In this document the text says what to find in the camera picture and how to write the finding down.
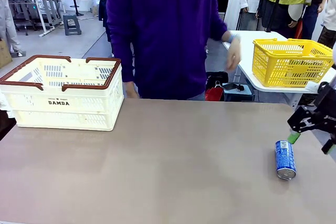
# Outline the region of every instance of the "cardboard box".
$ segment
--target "cardboard box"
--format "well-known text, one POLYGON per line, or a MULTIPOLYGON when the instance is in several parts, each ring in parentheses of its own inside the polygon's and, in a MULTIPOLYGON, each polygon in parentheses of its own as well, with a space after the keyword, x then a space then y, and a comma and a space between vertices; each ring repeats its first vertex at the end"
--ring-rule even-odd
POLYGON ((12 62, 12 57, 8 51, 6 42, 3 39, 0 39, 0 68, 6 66, 10 62, 12 62))

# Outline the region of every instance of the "black pants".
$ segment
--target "black pants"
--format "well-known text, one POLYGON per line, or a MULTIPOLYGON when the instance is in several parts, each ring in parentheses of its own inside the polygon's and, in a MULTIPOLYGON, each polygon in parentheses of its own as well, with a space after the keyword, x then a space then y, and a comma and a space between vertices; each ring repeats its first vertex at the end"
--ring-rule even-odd
POLYGON ((326 27, 324 26, 320 38, 317 42, 327 47, 333 48, 336 42, 336 31, 326 29, 326 27))

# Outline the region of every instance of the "gray step stool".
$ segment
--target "gray step stool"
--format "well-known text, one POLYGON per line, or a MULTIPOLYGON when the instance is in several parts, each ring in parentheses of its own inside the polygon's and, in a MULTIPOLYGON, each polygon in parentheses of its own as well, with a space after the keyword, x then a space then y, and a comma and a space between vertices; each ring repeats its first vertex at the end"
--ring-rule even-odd
POLYGON ((66 36, 70 35, 70 33, 77 33, 77 35, 82 34, 82 30, 80 29, 78 18, 76 15, 63 15, 63 22, 66 36), (73 20, 73 22, 75 22, 75 25, 69 25, 69 20, 73 20))

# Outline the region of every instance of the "gray pants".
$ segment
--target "gray pants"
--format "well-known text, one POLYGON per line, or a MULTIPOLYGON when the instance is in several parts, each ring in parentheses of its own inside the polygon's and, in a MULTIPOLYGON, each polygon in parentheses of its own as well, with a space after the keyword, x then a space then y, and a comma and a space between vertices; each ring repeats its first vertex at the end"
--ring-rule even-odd
POLYGON ((261 20, 259 21, 258 29, 257 29, 257 23, 258 23, 258 19, 256 18, 255 13, 243 12, 242 20, 240 21, 240 29, 239 30, 263 31, 264 28, 261 25, 261 20))
POLYGON ((0 37, 7 43, 9 51, 11 46, 14 51, 22 51, 8 0, 0 0, 0 37))

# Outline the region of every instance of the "basket logo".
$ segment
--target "basket logo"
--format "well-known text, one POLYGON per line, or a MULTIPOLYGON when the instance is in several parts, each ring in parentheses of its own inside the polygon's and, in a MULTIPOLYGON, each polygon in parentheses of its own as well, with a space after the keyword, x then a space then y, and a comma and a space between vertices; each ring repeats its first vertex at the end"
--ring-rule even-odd
POLYGON ((51 102, 51 101, 48 101, 49 104, 52 104, 52 105, 70 105, 68 102, 51 102))

